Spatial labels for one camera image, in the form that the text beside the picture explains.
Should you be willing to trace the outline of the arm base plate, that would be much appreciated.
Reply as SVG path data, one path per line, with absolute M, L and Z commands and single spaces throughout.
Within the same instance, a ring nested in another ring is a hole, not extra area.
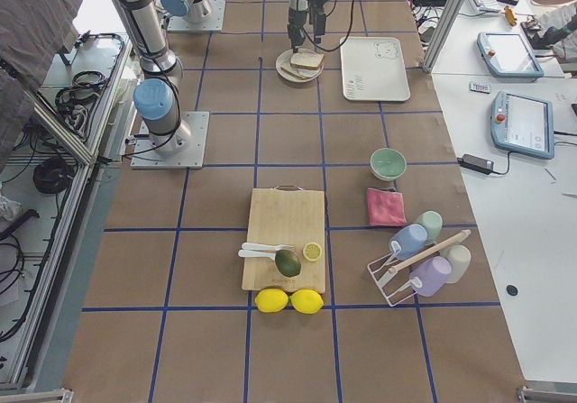
M 181 124 L 167 144 L 160 146 L 168 137 L 150 135 L 148 127 L 141 121 L 139 134 L 142 140 L 135 143 L 130 162 L 132 169 L 201 169 L 203 167 L 209 113 L 186 111 L 181 115 Z
M 224 25 L 225 7 L 225 0 L 180 1 L 169 7 L 168 32 L 220 32 Z

